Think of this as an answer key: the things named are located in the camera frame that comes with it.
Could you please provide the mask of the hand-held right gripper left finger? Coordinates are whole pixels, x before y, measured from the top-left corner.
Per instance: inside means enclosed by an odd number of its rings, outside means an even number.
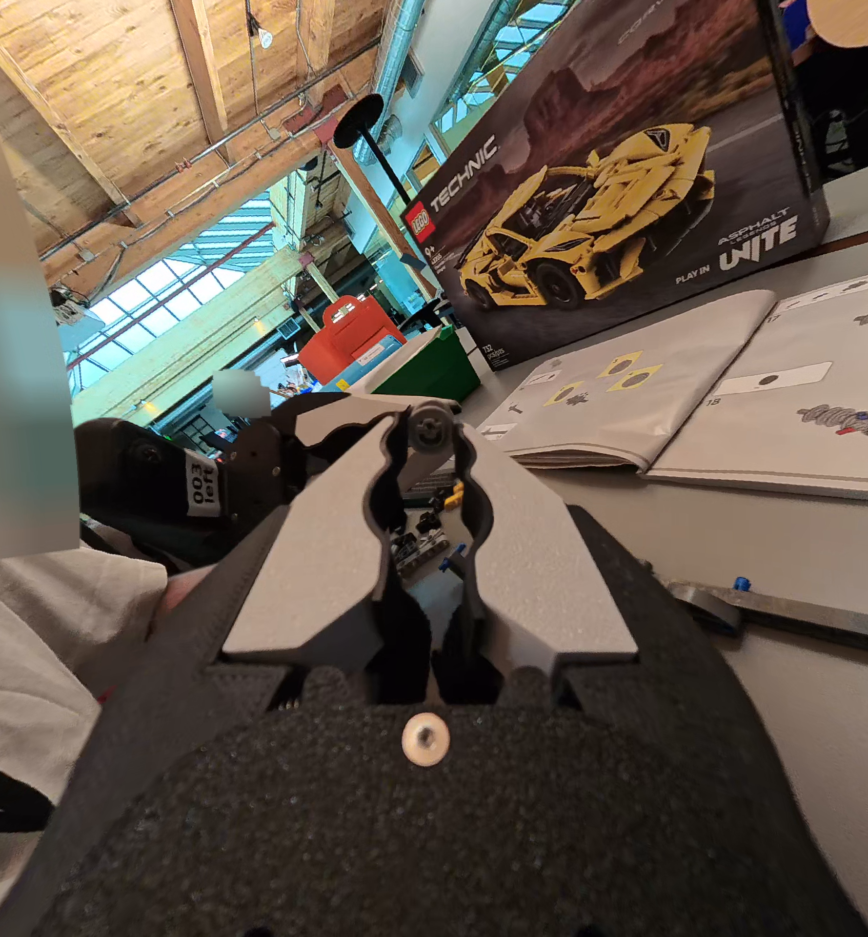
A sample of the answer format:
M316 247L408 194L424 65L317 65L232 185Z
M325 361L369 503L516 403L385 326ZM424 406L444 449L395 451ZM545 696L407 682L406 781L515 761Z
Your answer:
M293 500L221 649L227 658L354 673L377 655L405 459L404 417L384 415Z

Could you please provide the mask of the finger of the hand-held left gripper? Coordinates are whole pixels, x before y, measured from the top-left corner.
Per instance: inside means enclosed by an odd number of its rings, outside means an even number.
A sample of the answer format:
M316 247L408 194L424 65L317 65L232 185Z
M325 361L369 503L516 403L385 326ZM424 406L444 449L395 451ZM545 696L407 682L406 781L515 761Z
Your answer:
M397 477L401 494L412 490L433 490L455 478L454 458L448 451L424 452L409 448L403 469Z
M295 416L295 468L317 472L342 457L383 417L396 419L416 403L415 396L373 393L316 393Z

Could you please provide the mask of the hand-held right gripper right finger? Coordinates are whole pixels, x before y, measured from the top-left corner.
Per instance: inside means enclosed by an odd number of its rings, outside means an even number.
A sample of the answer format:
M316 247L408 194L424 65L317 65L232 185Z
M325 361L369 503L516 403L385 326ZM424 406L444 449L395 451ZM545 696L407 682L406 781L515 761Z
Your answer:
M498 673L629 662L638 646L568 506L469 425L453 427L464 485L464 642Z

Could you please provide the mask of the grey lego pulley disc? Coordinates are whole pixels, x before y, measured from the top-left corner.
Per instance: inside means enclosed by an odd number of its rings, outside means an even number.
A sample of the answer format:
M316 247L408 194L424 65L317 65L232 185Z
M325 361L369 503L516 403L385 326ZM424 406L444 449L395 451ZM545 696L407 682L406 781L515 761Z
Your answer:
M450 406L428 401L411 407L407 413L410 447L419 454L438 455L452 446L454 413Z

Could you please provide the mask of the lego instruction booklet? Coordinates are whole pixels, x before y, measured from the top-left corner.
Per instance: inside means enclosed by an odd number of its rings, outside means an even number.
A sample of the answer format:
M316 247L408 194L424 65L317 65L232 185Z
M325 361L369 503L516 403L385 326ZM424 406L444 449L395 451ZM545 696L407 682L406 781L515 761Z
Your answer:
M549 359L480 431L531 469L868 500L868 275L740 292Z

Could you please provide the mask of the yellow car lego box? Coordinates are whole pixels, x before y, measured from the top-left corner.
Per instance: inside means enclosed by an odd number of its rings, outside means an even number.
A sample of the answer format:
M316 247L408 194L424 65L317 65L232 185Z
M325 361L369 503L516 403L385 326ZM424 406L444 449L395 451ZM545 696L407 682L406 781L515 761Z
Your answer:
M493 371L818 245L779 2L578 2L403 213Z

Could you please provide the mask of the red plastic crate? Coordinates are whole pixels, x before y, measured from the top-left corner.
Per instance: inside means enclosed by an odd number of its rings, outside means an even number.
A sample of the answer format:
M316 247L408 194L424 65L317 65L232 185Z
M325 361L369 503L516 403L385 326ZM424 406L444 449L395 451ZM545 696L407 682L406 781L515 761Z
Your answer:
M301 349L299 363L322 385L332 384L348 367L368 365L372 348L404 334L373 296L341 296L323 311L323 327Z

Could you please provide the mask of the green plastic bin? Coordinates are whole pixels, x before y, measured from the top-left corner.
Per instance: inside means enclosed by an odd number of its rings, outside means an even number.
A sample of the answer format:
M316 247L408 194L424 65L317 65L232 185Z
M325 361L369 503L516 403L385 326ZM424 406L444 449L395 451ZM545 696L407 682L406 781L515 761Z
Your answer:
M482 381L459 335L451 325L441 327L440 338L372 393L433 396L462 403L477 390Z

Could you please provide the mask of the large paned window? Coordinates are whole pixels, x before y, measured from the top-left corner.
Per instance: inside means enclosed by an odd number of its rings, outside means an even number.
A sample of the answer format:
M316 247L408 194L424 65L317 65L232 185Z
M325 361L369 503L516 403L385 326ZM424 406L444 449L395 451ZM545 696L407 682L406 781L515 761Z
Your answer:
M274 221L273 195L264 190L61 326L71 397L269 260L284 244Z

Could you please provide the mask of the white printed shirt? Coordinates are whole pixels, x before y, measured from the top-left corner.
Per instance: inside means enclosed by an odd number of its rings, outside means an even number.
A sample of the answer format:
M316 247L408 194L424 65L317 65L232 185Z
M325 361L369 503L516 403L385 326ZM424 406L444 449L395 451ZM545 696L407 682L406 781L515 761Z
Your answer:
M0 559L0 772L54 805L143 650L163 566L80 545Z

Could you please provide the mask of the black round pole lamp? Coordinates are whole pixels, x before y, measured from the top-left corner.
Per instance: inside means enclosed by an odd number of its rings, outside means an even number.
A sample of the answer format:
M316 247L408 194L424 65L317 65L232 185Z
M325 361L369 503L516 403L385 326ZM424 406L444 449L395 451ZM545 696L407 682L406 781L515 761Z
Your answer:
M333 143L342 149L352 149L357 142L363 142L382 170L392 182L397 195L405 206L410 205L412 197L405 191L399 177L372 135L372 128L381 121L385 101L381 94L372 93L358 100L338 122L334 130Z

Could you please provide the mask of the light wooden side table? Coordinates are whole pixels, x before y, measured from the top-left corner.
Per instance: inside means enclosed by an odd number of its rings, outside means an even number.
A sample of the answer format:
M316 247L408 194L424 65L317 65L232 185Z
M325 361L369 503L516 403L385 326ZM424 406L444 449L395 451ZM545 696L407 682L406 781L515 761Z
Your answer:
M815 34L839 48L868 46L868 1L807 1Z

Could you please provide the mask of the silver ventilation duct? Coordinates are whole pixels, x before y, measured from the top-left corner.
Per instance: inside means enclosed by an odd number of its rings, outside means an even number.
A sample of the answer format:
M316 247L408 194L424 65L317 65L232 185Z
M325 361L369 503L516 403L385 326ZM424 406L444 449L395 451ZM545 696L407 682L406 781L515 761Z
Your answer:
M393 1L386 11L371 82L371 92L381 97L382 111L370 125L371 135L385 158L390 158L394 145L403 137L407 108L416 100L424 80L424 68L413 43L427 4Z

